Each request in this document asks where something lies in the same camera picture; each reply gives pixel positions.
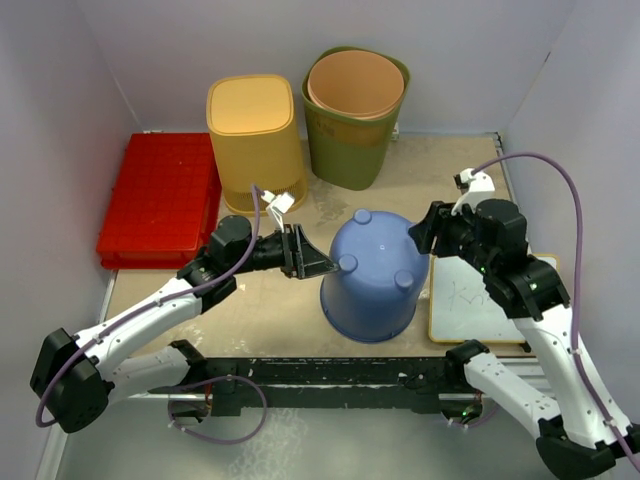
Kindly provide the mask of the red plastic tray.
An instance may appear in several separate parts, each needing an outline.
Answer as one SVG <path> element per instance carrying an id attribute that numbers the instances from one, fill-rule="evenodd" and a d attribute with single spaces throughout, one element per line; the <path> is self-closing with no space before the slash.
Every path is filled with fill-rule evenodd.
<path id="1" fill-rule="evenodd" d="M 134 133 L 99 235 L 109 270 L 179 269 L 217 223 L 221 185 L 207 133 Z"/>

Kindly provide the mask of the blue plastic bucket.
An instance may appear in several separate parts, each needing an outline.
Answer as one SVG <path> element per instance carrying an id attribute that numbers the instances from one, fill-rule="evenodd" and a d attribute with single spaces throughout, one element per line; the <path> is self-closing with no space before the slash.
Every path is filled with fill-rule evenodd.
<path id="1" fill-rule="evenodd" d="M 408 234 L 412 223 L 392 212 L 358 209 L 335 235 L 320 302 L 329 323 L 361 343 L 388 341 L 411 323 L 429 270 Z"/>

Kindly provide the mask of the yellow ribbed waste basket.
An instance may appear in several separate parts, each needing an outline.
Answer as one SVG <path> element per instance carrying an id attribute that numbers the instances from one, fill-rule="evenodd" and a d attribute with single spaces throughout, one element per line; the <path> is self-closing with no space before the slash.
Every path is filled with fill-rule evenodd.
<path id="1" fill-rule="evenodd" d="M 206 120 L 222 195 L 236 214 L 253 212 L 250 186 L 305 202 L 308 181 L 293 92 L 284 77 L 227 77 L 208 91 Z"/>

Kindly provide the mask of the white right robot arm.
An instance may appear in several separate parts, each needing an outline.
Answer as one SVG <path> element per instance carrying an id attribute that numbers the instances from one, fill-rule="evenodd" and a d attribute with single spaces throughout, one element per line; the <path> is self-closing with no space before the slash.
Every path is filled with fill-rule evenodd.
<path id="1" fill-rule="evenodd" d="M 639 427 L 598 377 L 582 340 L 571 332 L 573 309 L 554 267 L 528 251 L 527 221 L 503 199 L 456 212 L 434 201 L 409 230 L 421 254 L 458 257 L 481 274 L 490 298 L 531 347 L 551 388 L 544 395 L 512 373 L 489 348 L 468 340 L 446 353 L 445 380 L 456 391 L 489 395 L 533 437 L 558 479 L 590 479 L 639 451 Z"/>

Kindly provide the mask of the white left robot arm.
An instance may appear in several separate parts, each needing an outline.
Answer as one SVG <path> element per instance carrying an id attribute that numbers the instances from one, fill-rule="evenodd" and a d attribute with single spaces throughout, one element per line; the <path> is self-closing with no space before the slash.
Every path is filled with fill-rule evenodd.
<path id="1" fill-rule="evenodd" d="M 147 359 L 132 355 L 171 328 L 228 298 L 236 275 L 280 270 L 303 280 L 338 271 L 299 224 L 262 237 L 237 215 L 223 218 L 207 245 L 165 285 L 121 314 L 75 334 L 59 328 L 43 340 L 30 379 L 38 396 L 36 424 L 77 432 L 123 397 L 157 387 L 184 392 L 202 387 L 206 369 L 193 347 L 168 346 Z"/>

